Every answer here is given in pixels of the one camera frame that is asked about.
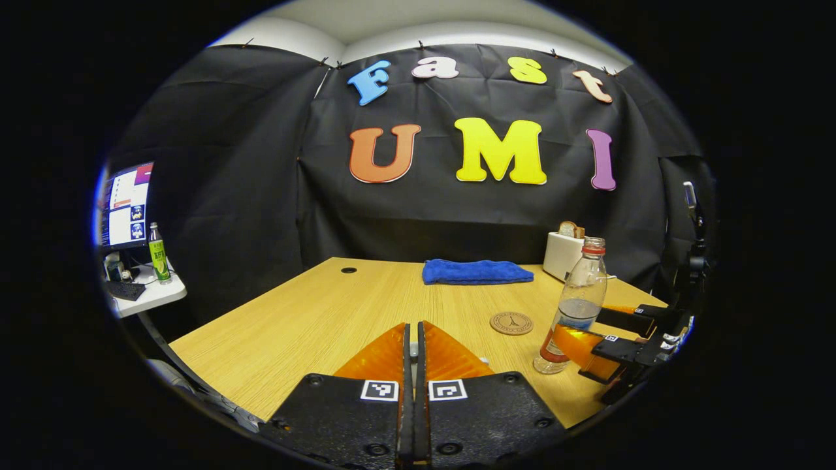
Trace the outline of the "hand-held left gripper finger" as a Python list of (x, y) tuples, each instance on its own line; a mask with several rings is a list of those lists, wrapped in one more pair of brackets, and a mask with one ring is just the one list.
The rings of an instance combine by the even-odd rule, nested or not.
[(415, 457), (430, 469), (530, 469), (565, 427), (517, 371), (493, 373), (441, 328), (417, 327)]
[(335, 469), (408, 465), (414, 411), (410, 327), (398, 324), (334, 375), (308, 373), (260, 435)]

